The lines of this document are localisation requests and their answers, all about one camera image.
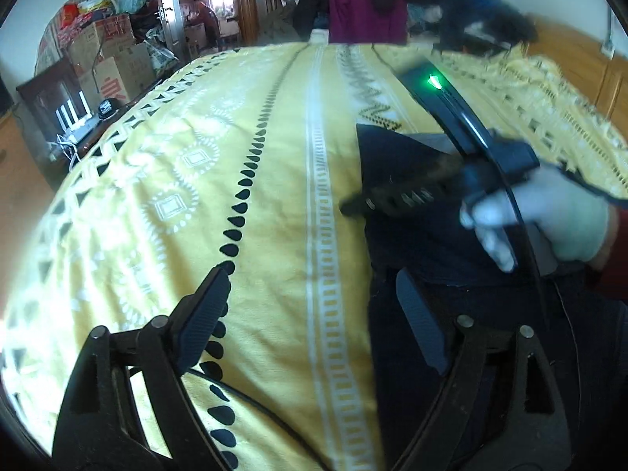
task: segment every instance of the cardboard box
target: cardboard box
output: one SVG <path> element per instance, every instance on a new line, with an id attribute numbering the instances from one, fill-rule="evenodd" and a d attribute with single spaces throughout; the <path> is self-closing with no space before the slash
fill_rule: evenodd
<path id="1" fill-rule="evenodd" d="M 68 56 L 78 77 L 92 71 L 94 64 L 135 45 L 128 14 L 113 15 L 88 25 L 68 46 Z"/>
<path id="2" fill-rule="evenodd" d="M 129 103 L 153 81 L 155 72 L 145 42 L 101 61 L 94 68 L 93 76 L 88 72 L 78 78 L 92 111 L 107 97 L 114 97 L 122 104 Z"/>

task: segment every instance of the red bag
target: red bag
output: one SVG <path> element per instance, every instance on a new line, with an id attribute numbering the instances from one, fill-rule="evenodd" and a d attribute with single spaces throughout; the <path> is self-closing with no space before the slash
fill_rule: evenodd
<path id="1" fill-rule="evenodd" d="M 65 4 L 64 13 L 61 16 L 61 30 L 70 26 L 79 16 L 79 6 L 77 4 Z"/>

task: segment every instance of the plastic bag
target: plastic bag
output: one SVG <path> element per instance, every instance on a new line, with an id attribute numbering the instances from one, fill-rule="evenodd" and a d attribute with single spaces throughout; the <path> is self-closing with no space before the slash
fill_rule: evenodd
<path id="1" fill-rule="evenodd" d="M 118 12 L 134 14 L 146 4 L 146 1 L 147 0 L 118 0 Z"/>
<path id="2" fill-rule="evenodd" d="M 116 0 L 87 0 L 86 2 L 80 2 L 78 4 L 78 9 L 81 14 L 93 12 L 98 9 L 106 9 L 107 7 L 113 7 L 115 13 L 118 12 Z"/>
<path id="3" fill-rule="evenodd" d="M 153 71 L 155 71 L 158 78 L 161 77 L 165 71 L 177 65 L 178 58 L 167 47 L 156 44 L 151 40 L 146 40 L 145 43 L 148 47 L 148 54 L 151 58 Z"/>
<path id="4" fill-rule="evenodd" d="M 150 40 L 155 44 L 155 46 L 159 46 L 157 42 L 166 43 L 166 37 L 163 34 L 163 27 L 161 25 L 156 26 L 155 28 L 151 28 L 146 32 L 146 40 Z"/>

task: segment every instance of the bed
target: bed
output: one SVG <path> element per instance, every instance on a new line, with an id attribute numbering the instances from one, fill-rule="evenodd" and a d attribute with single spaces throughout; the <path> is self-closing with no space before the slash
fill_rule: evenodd
<path id="1" fill-rule="evenodd" d="M 228 311 L 197 368 L 275 411 L 334 469 L 383 469 L 363 221 L 337 207 L 360 190 L 356 123 L 442 133 L 393 75 L 421 56 L 488 127 L 628 198 L 621 133 L 524 48 L 487 60 L 420 45 L 284 44 L 197 59 L 71 172 L 15 281 L 2 379 L 46 450 L 88 332 L 169 313 L 222 264 Z M 250 405 L 183 380 L 233 467 L 317 469 Z M 132 381 L 147 438 L 167 455 L 141 374 Z"/>

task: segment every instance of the person in red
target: person in red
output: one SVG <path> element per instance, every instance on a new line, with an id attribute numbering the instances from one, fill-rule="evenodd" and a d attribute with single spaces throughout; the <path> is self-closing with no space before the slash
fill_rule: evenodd
<path id="1" fill-rule="evenodd" d="M 542 166 L 513 189 L 526 222 L 536 223 L 560 261 L 582 261 L 590 268 L 591 286 L 610 299 L 628 301 L 628 210 L 594 195 L 556 168 Z M 475 229 L 483 248 L 504 272 L 515 267 L 510 246 L 493 228 L 516 223 L 505 192 L 460 211 L 460 223 Z"/>

